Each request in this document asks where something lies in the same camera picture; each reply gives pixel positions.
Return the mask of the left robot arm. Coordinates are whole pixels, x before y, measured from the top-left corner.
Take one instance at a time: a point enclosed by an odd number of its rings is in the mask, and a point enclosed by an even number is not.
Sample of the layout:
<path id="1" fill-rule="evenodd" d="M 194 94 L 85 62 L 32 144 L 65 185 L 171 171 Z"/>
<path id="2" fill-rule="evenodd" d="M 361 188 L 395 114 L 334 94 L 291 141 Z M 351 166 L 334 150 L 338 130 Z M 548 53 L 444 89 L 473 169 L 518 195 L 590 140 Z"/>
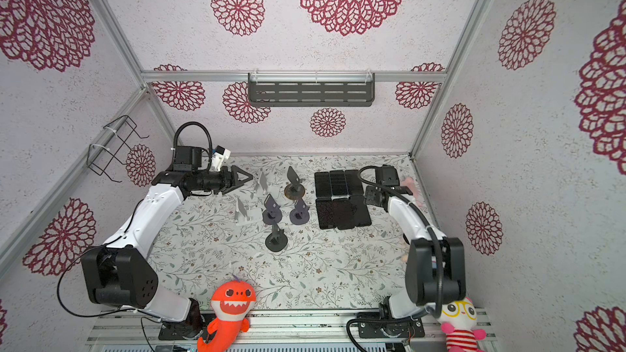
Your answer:
<path id="1" fill-rule="evenodd" d="M 192 195 L 228 194 L 253 180 L 237 166 L 226 166 L 230 152 L 219 147 L 202 164 L 205 149 L 177 146 L 168 168 L 151 182 L 130 218 L 100 246 L 80 259 L 92 303 L 137 310 L 166 323 L 199 329 L 199 303 L 160 285 L 148 255 L 169 216 Z"/>

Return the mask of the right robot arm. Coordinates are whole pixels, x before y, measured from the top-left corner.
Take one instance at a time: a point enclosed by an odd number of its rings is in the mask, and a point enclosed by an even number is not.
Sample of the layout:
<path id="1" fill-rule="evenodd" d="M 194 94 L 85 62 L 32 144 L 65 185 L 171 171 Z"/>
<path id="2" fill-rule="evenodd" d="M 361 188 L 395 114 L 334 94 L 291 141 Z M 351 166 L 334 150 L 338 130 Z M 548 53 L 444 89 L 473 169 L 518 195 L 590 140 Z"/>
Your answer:
<path id="1" fill-rule="evenodd" d="M 465 250 L 461 240 L 446 236 L 425 216 L 414 191 L 400 183 L 393 166 L 365 166 L 358 172 L 366 185 L 365 202 L 380 207 L 396 222 L 409 251 L 404 288 L 386 298 L 384 315 L 395 320 L 435 317 L 466 298 Z"/>

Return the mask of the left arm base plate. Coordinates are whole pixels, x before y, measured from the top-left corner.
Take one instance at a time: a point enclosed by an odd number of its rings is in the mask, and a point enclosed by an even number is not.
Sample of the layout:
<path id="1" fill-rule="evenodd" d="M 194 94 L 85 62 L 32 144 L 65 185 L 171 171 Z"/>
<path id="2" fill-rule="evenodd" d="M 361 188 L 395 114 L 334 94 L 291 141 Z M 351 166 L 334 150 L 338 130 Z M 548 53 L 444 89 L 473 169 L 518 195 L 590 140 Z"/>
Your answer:
<path id="1" fill-rule="evenodd" d="M 195 341 L 203 333 L 203 323 L 188 324 L 163 322 L 158 335 L 159 341 Z"/>

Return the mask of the black phone stand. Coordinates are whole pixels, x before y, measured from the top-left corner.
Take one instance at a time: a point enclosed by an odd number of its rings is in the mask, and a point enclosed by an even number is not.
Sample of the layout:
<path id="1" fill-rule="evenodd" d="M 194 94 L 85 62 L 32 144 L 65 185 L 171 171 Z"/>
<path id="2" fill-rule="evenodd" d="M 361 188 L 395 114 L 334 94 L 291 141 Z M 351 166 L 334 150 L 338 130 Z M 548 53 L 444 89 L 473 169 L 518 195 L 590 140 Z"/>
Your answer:
<path id="1" fill-rule="evenodd" d="M 317 199 L 316 212 L 321 230 L 350 230 L 355 227 L 355 208 L 347 198 Z"/>
<path id="2" fill-rule="evenodd" d="M 372 225 L 368 206 L 363 196 L 353 196 L 342 200 L 343 216 L 337 225 L 340 230 Z"/>

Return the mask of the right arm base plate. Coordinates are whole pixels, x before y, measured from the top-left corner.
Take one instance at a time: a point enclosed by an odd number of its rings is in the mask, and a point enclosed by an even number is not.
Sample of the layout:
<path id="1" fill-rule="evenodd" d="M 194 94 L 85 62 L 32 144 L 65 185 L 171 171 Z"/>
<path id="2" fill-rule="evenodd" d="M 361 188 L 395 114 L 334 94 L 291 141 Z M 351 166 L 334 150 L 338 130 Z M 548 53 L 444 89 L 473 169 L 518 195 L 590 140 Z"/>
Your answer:
<path id="1" fill-rule="evenodd" d="M 365 319 L 365 322 L 358 323 L 358 334 L 363 339 L 375 338 L 423 338 L 425 329 L 421 319 L 402 322 L 375 324 L 374 321 L 381 321 L 374 313 L 360 313 L 357 319 Z"/>

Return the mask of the blue phone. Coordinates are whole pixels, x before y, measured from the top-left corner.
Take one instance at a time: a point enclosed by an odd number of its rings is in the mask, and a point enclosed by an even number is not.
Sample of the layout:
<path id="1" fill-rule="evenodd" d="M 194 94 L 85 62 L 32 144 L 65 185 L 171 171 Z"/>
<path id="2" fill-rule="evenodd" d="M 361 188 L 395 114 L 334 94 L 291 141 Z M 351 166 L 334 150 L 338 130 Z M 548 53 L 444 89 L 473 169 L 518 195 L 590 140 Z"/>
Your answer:
<path id="1" fill-rule="evenodd" d="M 360 174 L 357 169 L 349 169 L 345 171 L 347 181 L 347 190 L 350 196 L 362 196 L 364 192 L 363 183 L 360 180 Z"/>
<path id="2" fill-rule="evenodd" d="M 329 199 L 332 197 L 332 186 L 329 172 L 315 172 L 316 197 Z"/>

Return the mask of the black phone front stand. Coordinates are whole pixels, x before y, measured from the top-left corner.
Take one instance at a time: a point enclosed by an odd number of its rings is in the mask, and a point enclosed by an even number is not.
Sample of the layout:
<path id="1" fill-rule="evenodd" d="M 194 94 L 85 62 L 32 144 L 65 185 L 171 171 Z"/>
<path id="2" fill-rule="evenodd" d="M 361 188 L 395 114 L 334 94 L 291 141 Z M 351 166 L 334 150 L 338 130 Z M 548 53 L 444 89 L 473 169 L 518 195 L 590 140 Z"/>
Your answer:
<path id="1" fill-rule="evenodd" d="M 368 206 L 363 196 L 353 196 L 342 200 L 343 216 L 337 225 L 340 230 L 372 225 Z"/>

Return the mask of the teal green phone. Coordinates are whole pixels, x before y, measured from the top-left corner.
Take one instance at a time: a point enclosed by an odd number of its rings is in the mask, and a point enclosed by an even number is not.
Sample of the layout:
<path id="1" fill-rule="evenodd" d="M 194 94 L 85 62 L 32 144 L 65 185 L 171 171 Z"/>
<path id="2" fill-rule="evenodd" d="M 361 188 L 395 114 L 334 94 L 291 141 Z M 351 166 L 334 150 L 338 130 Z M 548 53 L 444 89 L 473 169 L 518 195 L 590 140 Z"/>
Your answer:
<path id="1" fill-rule="evenodd" d="M 330 171 L 329 180 L 332 197 L 347 197 L 349 195 L 347 177 L 344 170 Z"/>

